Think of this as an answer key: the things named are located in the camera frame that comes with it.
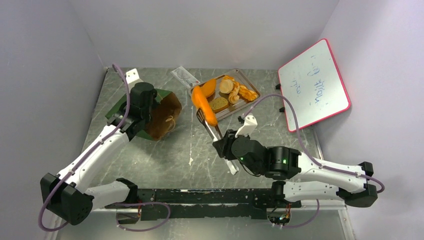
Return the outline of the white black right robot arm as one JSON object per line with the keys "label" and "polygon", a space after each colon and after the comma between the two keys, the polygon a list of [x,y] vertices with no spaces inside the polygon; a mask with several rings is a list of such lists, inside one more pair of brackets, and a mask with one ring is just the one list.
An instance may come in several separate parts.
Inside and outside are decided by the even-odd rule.
{"label": "white black right robot arm", "polygon": [[302,200],[338,200],[356,208],[368,208],[378,199],[377,187],[369,183],[373,168],[369,162],[342,165],[285,146],[266,147],[249,136],[228,130],[212,139],[220,158],[238,161],[254,177],[273,179],[270,202],[275,207]]}

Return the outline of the metal baking tray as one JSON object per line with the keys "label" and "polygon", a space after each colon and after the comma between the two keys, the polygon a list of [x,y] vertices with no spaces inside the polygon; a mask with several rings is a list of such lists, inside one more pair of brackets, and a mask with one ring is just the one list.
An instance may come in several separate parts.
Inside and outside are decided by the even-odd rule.
{"label": "metal baking tray", "polygon": [[189,93],[195,107],[204,111],[208,123],[216,123],[251,106],[261,96],[238,68],[192,87]]}

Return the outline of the pale croissant fake bread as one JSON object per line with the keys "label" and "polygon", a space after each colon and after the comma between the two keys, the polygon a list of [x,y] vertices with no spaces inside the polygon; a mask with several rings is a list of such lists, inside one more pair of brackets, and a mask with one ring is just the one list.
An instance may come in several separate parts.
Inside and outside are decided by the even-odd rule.
{"label": "pale croissant fake bread", "polygon": [[239,91],[240,91],[240,84],[238,82],[233,82],[233,89],[228,95],[228,101],[231,104],[236,104],[237,101],[240,99]]}

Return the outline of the green paper bag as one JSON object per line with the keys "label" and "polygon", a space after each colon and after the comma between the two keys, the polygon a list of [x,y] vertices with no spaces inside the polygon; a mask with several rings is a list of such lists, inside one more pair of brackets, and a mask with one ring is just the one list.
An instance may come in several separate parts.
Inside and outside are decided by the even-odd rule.
{"label": "green paper bag", "polygon": [[158,88],[155,100],[158,102],[158,106],[152,109],[151,120],[146,124],[144,130],[140,130],[137,134],[130,133],[128,135],[130,140],[139,137],[159,141],[175,127],[182,110],[182,105],[175,93]]}

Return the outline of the braided orange fake bread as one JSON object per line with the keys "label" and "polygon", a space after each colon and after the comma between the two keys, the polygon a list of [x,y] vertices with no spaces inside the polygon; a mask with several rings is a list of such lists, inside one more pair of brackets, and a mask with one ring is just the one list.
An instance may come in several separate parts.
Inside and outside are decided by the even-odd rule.
{"label": "braided orange fake bread", "polygon": [[[223,77],[223,79],[230,79],[233,82],[237,82],[237,81],[235,81],[234,77],[231,77],[231,76],[228,76],[228,75],[225,75]],[[259,95],[254,90],[248,89],[245,85],[243,85],[241,83],[239,83],[239,84],[240,84],[240,89],[239,89],[239,93],[238,93],[239,97],[242,97],[243,99],[245,99],[249,102],[252,102],[259,97]]]}

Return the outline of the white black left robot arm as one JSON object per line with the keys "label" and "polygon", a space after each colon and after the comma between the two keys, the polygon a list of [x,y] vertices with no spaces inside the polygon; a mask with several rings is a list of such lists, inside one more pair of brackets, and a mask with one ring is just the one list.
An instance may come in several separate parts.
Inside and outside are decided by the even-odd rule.
{"label": "white black left robot arm", "polygon": [[115,203],[132,208],[138,203],[137,185],[125,178],[98,187],[90,184],[115,152],[146,129],[152,109],[158,105],[157,95],[154,86],[147,82],[130,88],[126,100],[108,119],[96,141],[59,173],[47,173],[40,180],[41,213],[49,210],[75,226],[95,209]]}

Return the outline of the long orange fake baguette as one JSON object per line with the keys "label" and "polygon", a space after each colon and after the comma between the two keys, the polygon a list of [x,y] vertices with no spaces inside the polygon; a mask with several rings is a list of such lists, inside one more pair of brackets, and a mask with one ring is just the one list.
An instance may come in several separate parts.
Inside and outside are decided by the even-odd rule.
{"label": "long orange fake baguette", "polygon": [[218,125],[216,115],[210,107],[207,98],[204,96],[199,86],[195,86],[192,89],[191,101],[197,109],[201,109],[203,111],[204,118],[210,126],[216,127]]}

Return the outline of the pale round fake bun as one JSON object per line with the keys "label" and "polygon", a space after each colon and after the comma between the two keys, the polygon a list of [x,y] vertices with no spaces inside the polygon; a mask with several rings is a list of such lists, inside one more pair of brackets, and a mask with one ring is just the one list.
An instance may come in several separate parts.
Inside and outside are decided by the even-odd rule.
{"label": "pale round fake bun", "polygon": [[233,88],[234,88],[234,82],[227,78],[223,78],[219,84],[219,91],[222,94],[230,94]]}

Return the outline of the smooth orange fake loaf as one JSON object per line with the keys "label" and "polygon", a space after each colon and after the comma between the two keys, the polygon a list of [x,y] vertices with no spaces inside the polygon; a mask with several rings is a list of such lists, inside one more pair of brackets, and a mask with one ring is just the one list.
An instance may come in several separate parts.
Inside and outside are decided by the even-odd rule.
{"label": "smooth orange fake loaf", "polygon": [[205,82],[200,87],[203,95],[206,98],[209,98],[210,96],[212,96],[215,93],[215,91],[216,91],[216,84],[217,84],[217,80],[215,78],[212,78],[212,79],[208,80],[207,82]]}

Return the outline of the round seeded fake bread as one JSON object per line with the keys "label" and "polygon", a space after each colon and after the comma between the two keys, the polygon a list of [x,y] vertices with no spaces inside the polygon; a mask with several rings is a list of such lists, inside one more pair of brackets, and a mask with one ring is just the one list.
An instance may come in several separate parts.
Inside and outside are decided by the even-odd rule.
{"label": "round seeded fake bread", "polygon": [[209,106],[214,113],[219,113],[227,109],[230,103],[225,97],[217,97],[209,102]]}

